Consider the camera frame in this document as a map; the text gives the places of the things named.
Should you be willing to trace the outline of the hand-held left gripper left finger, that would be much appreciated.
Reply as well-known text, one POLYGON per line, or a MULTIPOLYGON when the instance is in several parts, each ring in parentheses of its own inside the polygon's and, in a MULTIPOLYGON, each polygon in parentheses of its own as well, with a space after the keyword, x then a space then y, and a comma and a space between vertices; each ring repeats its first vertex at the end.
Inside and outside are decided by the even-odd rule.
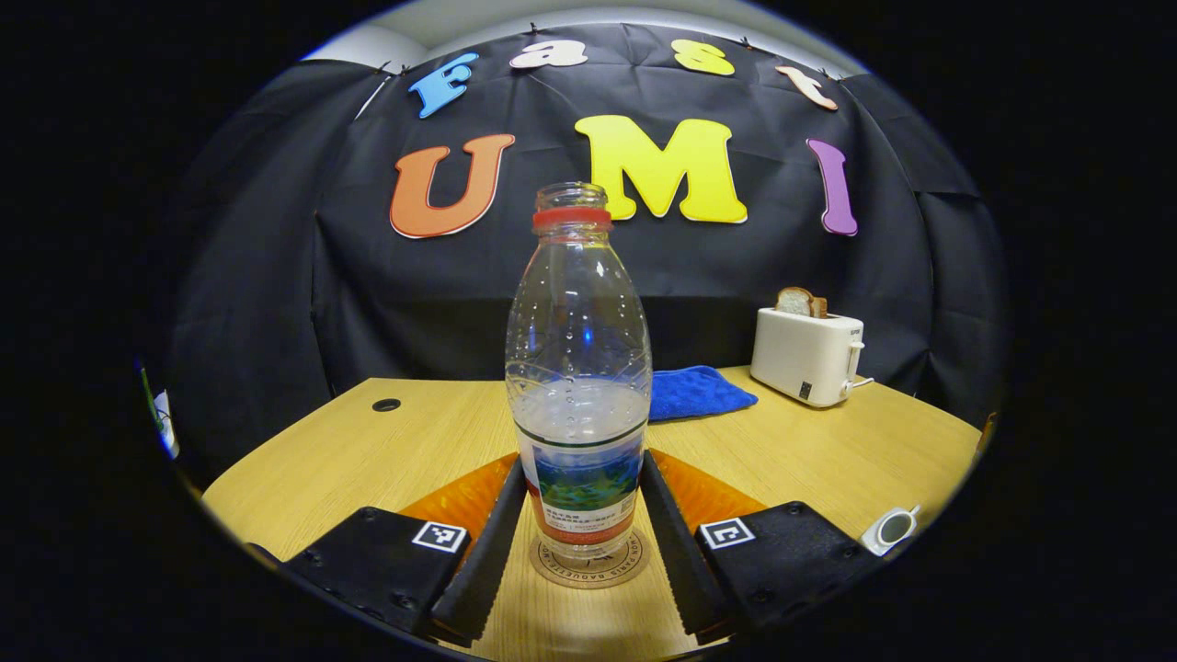
POLYGON ((496 604, 524 498, 514 452, 399 511, 363 507, 282 575, 383 628, 467 648, 496 604))

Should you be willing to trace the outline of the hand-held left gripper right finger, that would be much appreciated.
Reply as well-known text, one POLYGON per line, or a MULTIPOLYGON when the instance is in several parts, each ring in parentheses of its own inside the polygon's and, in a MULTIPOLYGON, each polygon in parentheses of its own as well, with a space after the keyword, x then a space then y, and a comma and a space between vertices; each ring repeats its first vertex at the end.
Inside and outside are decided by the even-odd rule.
POLYGON ((884 565, 802 499, 765 507, 650 449, 640 489, 680 613, 698 644, 765 633, 884 565))

